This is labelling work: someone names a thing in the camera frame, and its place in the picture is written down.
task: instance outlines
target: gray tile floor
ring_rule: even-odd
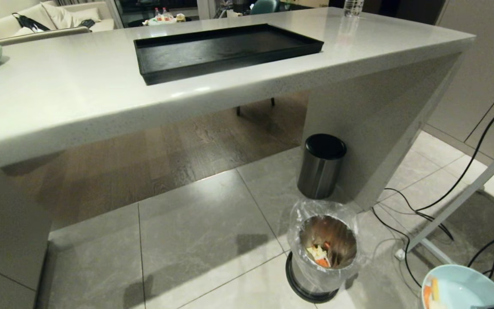
[[[421,133],[389,186],[414,207],[425,206],[455,181],[451,170],[458,170],[455,162],[464,157]],[[292,205],[305,199],[295,183],[300,159],[301,150],[291,149],[53,231],[38,307],[417,308],[419,289],[394,258],[405,240],[340,190],[331,199],[359,212],[361,250],[370,262],[329,303],[307,303],[290,289],[284,273],[286,231]],[[379,201],[376,213],[392,227],[411,234],[423,227],[398,194],[385,191]],[[494,237],[494,200],[475,194],[447,225],[455,242],[441,231],[431,237],[466,264]],[[475,268],[485,270],[493,256],[494,251],[483,254]],[[419,281],[439,265],[423,248],[408,258]]]

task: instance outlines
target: kitchen island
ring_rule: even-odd
[[[322,51],[152,86],[139,74],[134,39],[261,23],[319,39]],[[372,14],[345,18],[341,9],[320,8],[6,46],[0,61],[0,167],[310,90],[304,139],[331,133],[345,141],[349,152],[339,186],[367,210],[473,40],[435,26]],[[50,218],[19,196],[0,172],[0,280],[16,290],[9,297],[31,303]]]

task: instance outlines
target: plastic bag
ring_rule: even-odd
[[[287,239],[293,253],[293,270],[301,272],[294,275],[310,292],[338,289],[357,274],[366,260],[361,252],[356,213],[341,203],[296,202],[291,211]],[[326,249],[329,267],[314,260],[307,250],[311,246]]]

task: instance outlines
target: black tray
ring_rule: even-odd
[[[147,85],[321,51],[322,41],[268,24],[136,39]]]

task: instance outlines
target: white sofa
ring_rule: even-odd
[[[47,1],[46,3],[55,5],[53,1]],[[42,33],[32,33],[21,36],[13,36],[20,30],[20,25],[16,18],[9,15],[4,18],[0,18],[0,45],[11,45],[16,43],[34,41],[36,39],[47,39],[49,37],[59,37],[65,35],[72,35],[77,33],[88,33],[89,31],[98,32],[115,29],[115,22],[110,13],[110,9],[106,2],[88,2],[83,4],[74,4],[72,6],[61,6],[70,12],[78,12],[90,8],[98,8],[100,18],[102,21],[95,23],[90,29],[84,26],[68,29],[57,29],[43,6],[37,4],[31,8],[19,11],[18,13],[27,16],[40,24],[45,25],[51,31],[44,31]]]

